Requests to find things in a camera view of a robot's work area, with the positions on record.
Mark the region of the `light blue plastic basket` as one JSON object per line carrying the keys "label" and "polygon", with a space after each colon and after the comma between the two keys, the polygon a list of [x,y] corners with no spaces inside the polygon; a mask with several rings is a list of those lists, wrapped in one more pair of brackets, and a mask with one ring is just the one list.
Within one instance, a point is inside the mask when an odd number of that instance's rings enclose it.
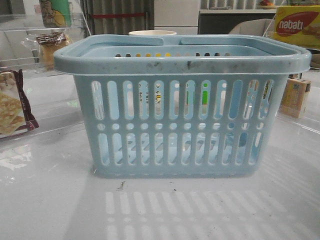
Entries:
{"label": "light blue plastic basket", "polygon": [[263,158],[303,47],[250,35],[93,35],[57,50],[104,177],[231,177]]}

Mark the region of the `clear acrylic display shelf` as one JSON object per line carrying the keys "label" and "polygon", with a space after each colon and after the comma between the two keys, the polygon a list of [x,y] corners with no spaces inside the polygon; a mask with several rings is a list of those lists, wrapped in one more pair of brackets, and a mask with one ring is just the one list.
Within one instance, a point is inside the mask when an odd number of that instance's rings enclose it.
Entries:
{"label": "clear acrylic display shelf", "polygon": [[44,79],[55,76],[46,71],[38,51],[21,44],[27,35],[65,32],[76,42],[89,34],[79,0],[68,0],[71,26],[47,28],[43,24],[39,0],[3,0],[0,2],[0,70],[22,70],[24,79]]}

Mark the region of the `green cartoon snack canister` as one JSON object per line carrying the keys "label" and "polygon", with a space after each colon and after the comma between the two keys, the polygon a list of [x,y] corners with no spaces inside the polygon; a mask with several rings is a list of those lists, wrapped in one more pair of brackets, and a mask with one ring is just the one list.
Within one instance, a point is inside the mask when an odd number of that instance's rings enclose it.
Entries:
{"label": "green cartoon snack canister", "polygon": [[72,24],[68,0],[40,0],[40,11],[46,28],[67,28]]}

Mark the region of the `yellow nabati wafer box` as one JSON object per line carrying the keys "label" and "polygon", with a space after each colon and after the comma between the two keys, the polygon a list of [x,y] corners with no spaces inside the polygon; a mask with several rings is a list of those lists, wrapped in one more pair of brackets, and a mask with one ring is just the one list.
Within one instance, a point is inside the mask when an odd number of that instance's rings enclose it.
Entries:
{"label": "yellow nabati wafer box", "polygon": [[308,49],[320,48],[320,6],[280,6],[272,38]]}

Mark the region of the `bread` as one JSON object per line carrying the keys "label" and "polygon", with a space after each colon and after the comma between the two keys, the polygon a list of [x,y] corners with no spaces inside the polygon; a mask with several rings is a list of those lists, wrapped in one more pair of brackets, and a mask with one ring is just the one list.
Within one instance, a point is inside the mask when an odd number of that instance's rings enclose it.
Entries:
{"label": "bread", "polygon": [[46,71],[54,69],[54,52],[70,45],[72,39],[63,31],[29,34],[20,42],[24,47],[31,51],[38,51],[40,61]]}

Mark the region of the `grey sofa chair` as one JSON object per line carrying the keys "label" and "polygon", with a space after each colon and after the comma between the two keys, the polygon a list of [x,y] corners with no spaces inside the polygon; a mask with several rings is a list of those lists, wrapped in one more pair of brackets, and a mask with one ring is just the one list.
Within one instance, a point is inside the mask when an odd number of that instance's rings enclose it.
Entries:
{"label": "grey sofa chair", "polygon": [[230,32],[229,35],[250,35],[263,37],[267,32],[274,31],[273,19],[263,18],[244,21],[237,24]]}

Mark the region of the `dark counter cabinet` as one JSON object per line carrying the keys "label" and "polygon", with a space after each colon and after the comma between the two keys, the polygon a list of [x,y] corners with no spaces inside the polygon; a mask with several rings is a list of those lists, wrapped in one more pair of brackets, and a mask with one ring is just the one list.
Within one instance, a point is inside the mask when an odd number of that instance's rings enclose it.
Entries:
{"label": "dark counter cabinet", "polygon": [[236,25],[258,19],[272,19],[275,9],[201,9],[198,34],[228,34]]}

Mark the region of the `maroon almond biscuit packet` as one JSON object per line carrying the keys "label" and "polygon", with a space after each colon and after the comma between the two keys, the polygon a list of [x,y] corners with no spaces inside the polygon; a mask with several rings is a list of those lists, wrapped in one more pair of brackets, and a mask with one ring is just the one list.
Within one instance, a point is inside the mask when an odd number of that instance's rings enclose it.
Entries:
{"label": "maroon almond biscuit packet", "polygon": [[24,92],[22,70],[0,72],[0,138],[35,130],[39,124]]}

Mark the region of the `fruit plate on counter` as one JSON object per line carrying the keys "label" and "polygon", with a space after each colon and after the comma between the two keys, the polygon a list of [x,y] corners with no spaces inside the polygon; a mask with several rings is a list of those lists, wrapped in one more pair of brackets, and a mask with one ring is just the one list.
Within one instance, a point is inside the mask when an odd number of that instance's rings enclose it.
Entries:
{"label": "fruit plate on counter", "polygon": [[277,8],[277,6],[275,6],[270,0],[261,0],[258,6],[263,10],[272,10]]}

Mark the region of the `orange small snack box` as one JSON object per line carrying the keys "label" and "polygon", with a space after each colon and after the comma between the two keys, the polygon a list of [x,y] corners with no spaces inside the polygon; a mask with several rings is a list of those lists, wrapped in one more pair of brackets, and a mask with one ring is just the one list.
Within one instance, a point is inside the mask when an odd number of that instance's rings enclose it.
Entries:
{"label": "orange small snack box", "polygon": [[306,111],[311,83],[305,78],[289,78],[280,102],[279,112],[296,119],[302,118]]}

